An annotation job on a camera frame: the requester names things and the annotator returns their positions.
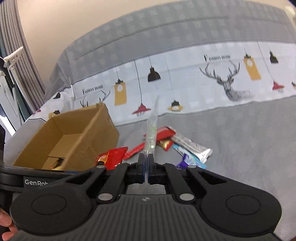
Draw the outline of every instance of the human hand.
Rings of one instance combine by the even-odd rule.
[[[11,217],[2,208],[0,208],[0,226],[8,227],[10,230],[10,232],[5,232],[2,234],[3,241],[8,241],[13,235],[17,233],[17,228],[12,223]]]

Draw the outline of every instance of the gold candy wrapper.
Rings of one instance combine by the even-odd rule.
[[[165,151],[168,151],[168,149],[174,144],[174,142],[171,140],[164,139],[156,142],[156,144],[158,146],[161,146]]]

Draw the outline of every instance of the metal screw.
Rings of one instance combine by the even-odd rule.
[[[112,194],[110,193],[101,193],[98,196],[98,199],[100,199],[101,201],[109,201],[113,198]]]
[[[190,193],[183,193],[179,196],[182,201],[191,201],[194,199],[194,196]]]

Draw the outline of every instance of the deer head print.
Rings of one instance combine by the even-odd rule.
[[[232,83],[234,82],[234,76],[236,76],[239,73],[240,64],[237,67],[232,61],[229,61],[229,62],[233,65],[234,70],[231,70],[230,68],[228,68],[229,74],[227,76],[227,80],[222,80],[222,78],[216,74],[215,70],[213,70],[213,73],[209,73],[208,67],[210,63],[207,64],[204,71],[201,68],[200,68],[200,71],[208,78],[214,79],[217,81],[219,85],[222,85],[224,88],[225,94],[227,95],[230,101],[237,102],[242,99],[250,98],[251,95],[249,91],[236,91],[231,87]]]
[[[108,92],[108,94],[106,94],[104,91],[102,91],[104,94],[103,99],[100,98],[100,102],[104,102],[104,100],[110,95],[111,91]]]
[[[103,98],[99,97],[99,103],[100,103],[100,102],[104,102],[105,99],[107,99],[107,97],[108,97],[108,96],[110,95],[110,93],[111,93],[111,91],[109,91],[108,93],[105,93],[105,92],[102,91],[102,90],[100,90],[100,91],[104,94],[104,97],[103,97]],[[80,105],[81,105],[82,107],[87,107],[87,106],[89,105],[89,102],[88,102],[88,101],[85,103],[85,97],[86,97],[86,95],[84,96],[82,102],[80,101]]]

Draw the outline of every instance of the red candy wrapper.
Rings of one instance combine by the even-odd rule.
[[[160,141],[160,140],[170,138],[170,137],[172,137],[172,136],[175,135],[175,134],[176,134],[176,133],[175,133],[173,130],[167,128],[166,126],[161,127],[161,128],[159,128],[159,129],[157,129],[156,141],[158,142],[158,141]],[[140,145],[136,146],[136,147],[135,147],[134,149],[132,149],[131,151],[128,151],[128,152],[124,155],[123,159],[124,159],[124,160],[127,160],[127,159],[131,158],[134,154],[136,154],[136,153],[138,153],[139,151],[143,150],[144,147],[145,147],[145,142],[143,142],[143,143],[141,143]]]
[[[128,147],[126,146],[126,147],[111,149],[105,153],[102,153],[97,157],[94,166],[98,166],[102,164],[99,162],[103,162],[107,170],[112,170],[122,162],[122,159],[127,150],[128,150]]]

